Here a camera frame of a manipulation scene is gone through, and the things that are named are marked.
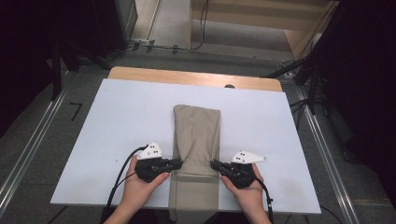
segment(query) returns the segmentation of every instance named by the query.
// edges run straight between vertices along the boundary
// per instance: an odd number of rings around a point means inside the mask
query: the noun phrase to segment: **wooden table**
[[[238,77],[146,68],[114,67],[111,69],[108,78],[209,87],[225,87],[226,85],[233,85],[237,89],[244,90],[282,91],[280,82],[271,78]]]

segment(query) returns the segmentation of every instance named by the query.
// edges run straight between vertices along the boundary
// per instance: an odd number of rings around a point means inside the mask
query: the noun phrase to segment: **human hand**
[[[255,163],[252,164],[252,167],[255,176],[263,181],[262,175]],[[262,204],[262,186],[257,180],[253,181],[253,183],[245,189],[238,189],[225,175],[221,177],[221,180],[225,187],[233,193],[233,196],[238,201],[250,223],[271,223]]]
[[[134,174],[136,163],[137,157],[133,156],[126,176]],[[169,173],[162,173],[151,183],[139,179],[137,175],[126,178],[120,205],[105,223],[128,223],[132,216],[146,204],[152,191],[160,186],[168,176]]]

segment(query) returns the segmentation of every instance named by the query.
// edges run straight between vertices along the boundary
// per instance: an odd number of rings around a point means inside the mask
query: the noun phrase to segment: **white table surface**
[[[221,111],[221,161],[230,161],[239,150],[268,158],[257,165],[275,212],[320,213],[284,92],[114,79],[103,80],[51,203],[105,205],[125,159],[152,141],[160,145],[164,158],[172,158],[175,105]],[[146,207],[167,209],[169,189],[170,178],[153,192]],[[120,203],[122,191],[123,185],[113,204]],[[221,181],[219,210],[240,210]]]

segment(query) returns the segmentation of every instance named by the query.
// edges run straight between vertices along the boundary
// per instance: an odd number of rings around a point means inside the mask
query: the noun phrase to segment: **gray floor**
[[[217,45],[216,41],[209,44],[212,47]],[[278,36],[276,44],[281,47],[272,46],[270,50],[287,52],[284,36]],[[169,50],[154,49],[147,53],[146,49],[140,48],[136,51],[129,50],[122,53],[118,59],[112,62],[112,65],[258,77],[275,71],[279,64],[279,61],[271,56],[254,57],[256,55],[252,51],[250,53],[246,51],[243,55],[237,56],[233,56],[233,49],[225,50],[223,53],[215,51],[217,54],[210,50],[204,52],[179,51],[173,54]],[[78,138],[100,83],[107,75],[108,71],[96,65],[84,65],[79,73],[70,74],[72,81],[63,103],[39,145],[6,212],[1,217],[1,223],[46,223],[62,208],[60,205],[50,204],[51,195]],[[297,88],[292,84],[292,81],[283,77],[280,80],[289,101],[291,103],[298,101]],[[2,155],[0,158],[2,167],[0,181],[2,184],[46,110],[50,95],[51,86],[48,86],[0,139]],[[71,119],[77,108],[70,103],[82,104],[82,108],[74,120]],[[342,144],[334,133],[332,125],[323,116],[320,106],[317,111],[322,131],[332,150],[333,159],[343,177],[361,223],[396,223],[396,212],[379,185],[376,174],[363,164],[352,164],[344,160]],[[334,212],[345,223],[305,116],[301,119],[299,136],[313,183],[318,191],[320,204]],[[99,223],[101,211],[100,207],[68,207],[55,223]],[[159,223],[171,223],[167,219],[166,211],[157,211],[156,214]],[[308,218],[309,223],[338,223],[326,211],[323,211],[321,215],[311,215]],[[275,215],[276,223],[285,223],[287,220],[289,223],[306,223],[303,216]]]
[[[198,46],[202,35],[200,22],[193,21],[191,47]],[[205,44],[201,52],[264,59],[269,62],[293,60],[285,32],[279,29],[207,21]]]

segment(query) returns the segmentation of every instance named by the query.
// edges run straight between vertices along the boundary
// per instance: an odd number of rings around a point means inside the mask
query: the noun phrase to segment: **beige pants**
[[[183,165],[171,177],[170,218],[202,224],[219,208],[219,174],[209,162],[219,159],[220,111],[175,106],[174,158]]]

